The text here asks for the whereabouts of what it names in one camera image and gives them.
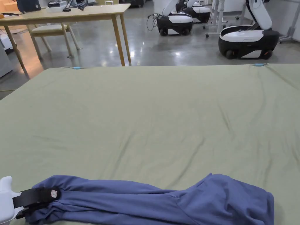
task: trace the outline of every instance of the wooden table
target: wooden table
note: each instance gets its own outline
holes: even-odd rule
[[[18,57],[18,60],[24,70],[26,69],[21,57],[21,54],[17,48],[16,43],[13,40],[11,32],[8,26],[14,25],[30,25],[30,24],[46,24],[46,23],[66,23],[66,22],[82,22],[82,21],[92,21],[92,20],[112,20],[112,24],[115,30],[115,37],[117,40],[118,50],[120,54],[120,60],[122,66],[125,66],[120,34],[117,24],[117,16],[120,16],[122,30],[124,35],[124,41],[128,56],[128,61],[131,63],[129,46],[124,22],[123,13],[129,8],[130,4],[116,4],[116,5],[103,5],[103,6],[90,6],[86,7],[84,11],[76,8],[72,8],[71,12],[61,12],[61,13],[48,13],[45,9],[36,12],[25,13],[20,16],[10,16],[0,19],[0,26],[4,26],[7,35],[13,45],[14,51]]]

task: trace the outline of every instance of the tabletop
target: tabletop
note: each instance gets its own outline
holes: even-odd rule
[[[113,14],[122,14],[130,4],[89,6],[83,11],[72,8],[71,12],[48,13],[45,9],[25,13],[20,16],[9,16],[0,19],[0,26],[42,24],[55,22],[73,22],[90,20],[108,20]]]

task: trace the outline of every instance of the bed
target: bed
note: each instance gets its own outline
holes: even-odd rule
[[[0,177],[13,191],[54,174],[182,190],[222,173],[271,192],[276,225],[298,224],[299,71],[48,69],[0,101]]]

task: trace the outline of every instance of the label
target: label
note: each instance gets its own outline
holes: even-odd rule
[[[57,191],[51,190],[51,197],[56,198],[57,196]]]

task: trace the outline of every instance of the caster wheel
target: caster wheel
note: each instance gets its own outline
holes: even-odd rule
[[[269,59],[272,55],[273,55],[273,51],[272,51],[272,50],[268,50],[268,51],[266,51],[266,52],[261,56],[261,58],[262,58],[262,59]]]
[[[227,50],[226,58],[227,59],[233,59],[234,58],[234,51],[233,50]]]
[[[184,29],[181,31],[181,34],[182,34],[183,36],[187,36],[187,35],[190,34],[190,30],[189,30],[188,28],[184,28]]]
[[[159,30],[161,36],[167,36],[168,32],[165,29]]]

